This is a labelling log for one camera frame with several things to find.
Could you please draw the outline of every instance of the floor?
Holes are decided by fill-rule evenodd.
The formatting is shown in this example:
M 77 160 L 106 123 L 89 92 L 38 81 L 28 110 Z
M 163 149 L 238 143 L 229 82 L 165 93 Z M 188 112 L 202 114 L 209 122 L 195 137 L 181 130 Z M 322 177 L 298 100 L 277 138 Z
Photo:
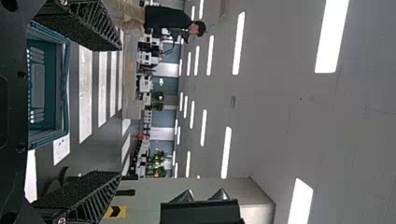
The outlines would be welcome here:
M 205 1 L 209 33 L 183 47 L 180 92 L 195 101 L 195 126 L 178 115 L 178 175 L 220 177 L 224 133 L 233 128 L 228 178 L 251 176 L 288 223 L 296 178 L 314 190 L 309 223 L 396 222 L 396 31 L 394 1 L 350 0 L 335 74 L 315 74 L 325 0 Z M 186 1 L 190 14 L 200 1 Z M 246 26 L 239 76 L 233 50 Z M 209 37 L 215 37 L 211 76 Z M 193 75 L 201 47 L 198 76 Z M 191 52 L 191 75 L 186 61 Z M 231 106 L 235 96 L 235 106 Z M 205 146 L 200 146 L 207 109 Z
M 140 120 L 122 118 L 127 103 L 122 101 L 125 64 L 120 59 L 134 56 L 136 37 L 121 35 L 124 50 L 119 52 L 91 52 L 73 43 L 68 90 L 71 132 L 30 152 L 29 201 L 39 198 L 65 166 L 70 167 L 68 175 L 77 176 L 93 170 L 122 171 L 129 162 Z

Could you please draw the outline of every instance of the air vent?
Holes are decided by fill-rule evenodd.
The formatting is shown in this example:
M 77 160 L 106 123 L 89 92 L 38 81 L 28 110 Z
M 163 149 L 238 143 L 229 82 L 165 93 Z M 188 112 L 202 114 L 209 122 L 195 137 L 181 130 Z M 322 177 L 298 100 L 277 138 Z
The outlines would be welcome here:
M 230 0 L 221 0 L 220 1 L 220 14 L 219 14 L 220 20 L 223 20 L 227 17 L 229 4 L 230 4 Z

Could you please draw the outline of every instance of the black object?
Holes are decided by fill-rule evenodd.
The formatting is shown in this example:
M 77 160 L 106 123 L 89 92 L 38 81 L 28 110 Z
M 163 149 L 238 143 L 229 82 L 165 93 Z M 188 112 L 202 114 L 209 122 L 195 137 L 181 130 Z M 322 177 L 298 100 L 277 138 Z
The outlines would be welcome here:
M 28 146 L 26 26 L 45 0 L 0 2 L 0 222 L 26 212 Z
M 225 189 L 219 189 L 212 197 L 208 199 L 209 201 L 228 201 L 231 200 L 230 196 L 227 194 Z
M 216 195 L 228 195 L 220 189 Z M 244 224 L 237 200 L 196 202 L 186 190 L 170 203 L 161 204 L 160 224 Z
M 40 198 L 34 208 L 46 221 L 66 213 L 67 222 L 99 223 L 117 192 L 120 173 L 94 171 Z
M 193 201 L 194 201 L 194 194 L 192 193 L 191 189 L 187 189 L 169 203 L 190 203 Z
M 129 196 L 134 197 L 136 195 L 135 189 L 118 190 L 116 196 Z
M 48 0 L 35 21 L 93 51 L 122 49 L 120 34 L 100 0 Z

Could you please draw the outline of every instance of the ceiling light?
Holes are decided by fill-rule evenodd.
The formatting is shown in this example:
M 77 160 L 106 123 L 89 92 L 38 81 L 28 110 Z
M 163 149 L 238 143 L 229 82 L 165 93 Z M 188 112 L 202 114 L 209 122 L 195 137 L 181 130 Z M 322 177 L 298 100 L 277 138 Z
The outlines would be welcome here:
M 228 173 L 228 162 L 230 160 L 230 148 L 231 148 L 231 138 L 232 138 L 233 130 L 230 127 L 225 129 L 225 139 L 224 139 L 224 149 L 223 149 L 223 158 L 221 163 L 221 178 L 227 178 Z
M 183 59 L 180 59 L 180 64 L 178 65 L 178 75 L 181 77 L 181 69 L 183 68 Z
M 174 174 L 175 179 L 177 179 L 177 173 L 178 173 L 178 163 L 176 163 L 175 165 L 175 174 Z
M 177 125 L 178 125 L 178 119 L 175 121 L 175 135 L 177 135 Z
M 185 96 L 184 97 L 184 115 L 183 118 L 186 119 L 187 118 L 187 109 L 189 107 L 189 96 Z
M 201 20 L 204 16 L 204 0 L 201 0 L 201 4 L 199 5 L 199 19 Z
M 315 73 L 334 73 L 340 54 L 349 0 L 327 0 Z
M 205 145 L 206 117 L 207 117 L 207 110 L 204 109 L 204 111 L 202 112 L 201 147 Z
M 180 126 L 178 126 L 178 128 L 177 128 L 177 145 L 178 146 L 180 145 L 180 135 L 181 135 Z
M 192 6 L 191 8 L 191 20 L 194 21 L 195 19 L 195 6 Z
M 207 55 L 207 68 L 206 75 L 210 76 L 212 73 L 212 60 L 213 60 L 213 45 L 215 43 L 215 37 L 212 35 L 209 38 L 209 52 Z
M 172 158 L 172 165 L 175 166 L 175 164 L 176 164 L 176 151 L 174 150 L 173 158 Z
M 195 76 L 198 76 L 199 51 L 200 51 L 200 47 L 197 46 L 197 48 L 195 49 L 195 69 L 194 69 Z
M 307 224 L 314 190 L 297 178 L 291 200 L 288 224 Z
M 183 92 L 180 93 L 180 105 L 178 106 L 180 112 L 183 110 Z
M 245 29 L 245 12 L 242 12 L 238 16 L 238 24 L 236 26 L 236 39 L 235 39 L 235 51 L 233 55 L 233 75 L 239 75 L 239 67 L 241 63 L 242 54 L 242 42 L 244 40 L 244 29 Z
M 195 101 L 191 102 L 190 129 L 194 127 Z
M 191 153 L 187 152 L 187 165 L 186 165 L 186 178 L 190 177 L 190 161 L 191 161 Z

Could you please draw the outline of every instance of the white ceiling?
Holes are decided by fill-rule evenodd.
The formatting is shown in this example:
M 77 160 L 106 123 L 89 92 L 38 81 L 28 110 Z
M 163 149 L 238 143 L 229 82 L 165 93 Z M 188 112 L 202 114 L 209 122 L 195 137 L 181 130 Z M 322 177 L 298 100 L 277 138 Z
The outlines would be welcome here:
M 216 25 L 212 76 L 205 75 L 210 35 L 184 46 L 180 91 L 195 100 L 195 124 L 180 119 L 179 176 L 191 151 L 191 176 L 220 176 L 224 132 L 233 128 L 229 177 L 252 176 L 288 221 L 300 177 L 315 191 L 310 223 L 396 223 L 396 1 L 350 0 L 336 74 L 315 74 L 325 0 L 205 1 Z M 186 1 L 186 11 L 199 0 Z M 246 11 L 241 71 L 232 75 L 237 16 Z M 199 75 L 193 75 L 201 46 Z M 236 96 L 235 109 L 230 108 Z M 207 108 L 205 147 L 200 147 Z

